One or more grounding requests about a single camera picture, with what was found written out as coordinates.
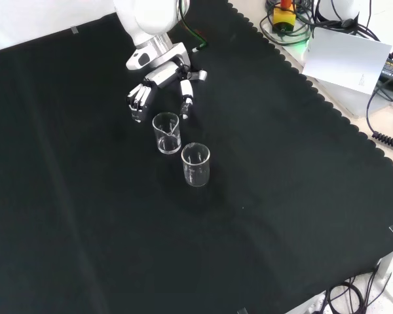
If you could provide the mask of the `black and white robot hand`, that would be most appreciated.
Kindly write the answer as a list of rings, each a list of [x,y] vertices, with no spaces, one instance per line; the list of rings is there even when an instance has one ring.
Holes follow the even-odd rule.
[[[130,108],[132,119],[142,122],[146,119],[152,102],[153,94],[158,88],[179,80],[181,90],[181,108],[179,116],[186,120],[191,115],[194,103],[192,80],[205,81],[208,73],[204,70],[191,71],[191,67],[182,61],[168,61],[145,76],[143,81],[133,88],[126,96],[126,103]]]

